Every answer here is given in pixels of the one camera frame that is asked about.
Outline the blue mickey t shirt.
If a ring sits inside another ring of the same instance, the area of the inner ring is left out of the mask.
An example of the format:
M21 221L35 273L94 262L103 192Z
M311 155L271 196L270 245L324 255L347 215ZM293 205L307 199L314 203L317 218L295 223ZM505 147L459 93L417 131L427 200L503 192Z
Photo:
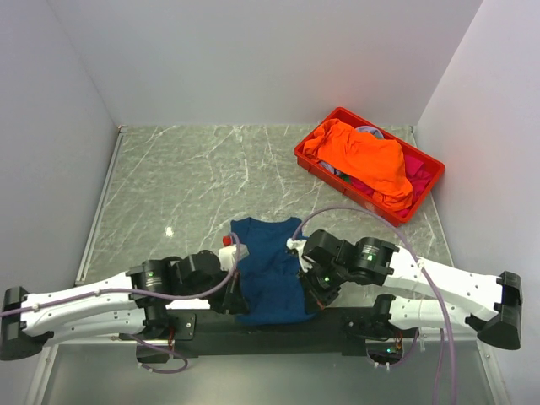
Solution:
M300 263L287 252L287 240L301 220L264 222L252 217L230 222L230 229L249 255L240 260L240 290L249 312L237 320L248 326L283 325L309 321L305 294L298 279Z

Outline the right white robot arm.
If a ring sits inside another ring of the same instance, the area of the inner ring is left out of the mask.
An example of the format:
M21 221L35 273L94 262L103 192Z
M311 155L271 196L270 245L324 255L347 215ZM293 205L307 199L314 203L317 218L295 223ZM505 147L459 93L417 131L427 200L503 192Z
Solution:
M306 240L288 239L300 263L305 307L320 311L339 296L343 284L389 289L378 296L370 317L356 327L368 339L394 332L446 328L471 330L495 348L521 347L521 277L485 275L414 257L402 246L374 237L352 244L319 229Z

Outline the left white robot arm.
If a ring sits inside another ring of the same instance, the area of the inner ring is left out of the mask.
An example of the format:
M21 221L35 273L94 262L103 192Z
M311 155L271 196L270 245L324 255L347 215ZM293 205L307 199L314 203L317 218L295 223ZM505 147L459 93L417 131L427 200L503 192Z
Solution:
M235 276L238 262L248 255L245 246L229 246L217 253L147 260L99 282L56 292L7 289L1 359L26 359L47 346L111 333L167 338L181 330L168 308L174 301L206 300L218 313L245 312Z

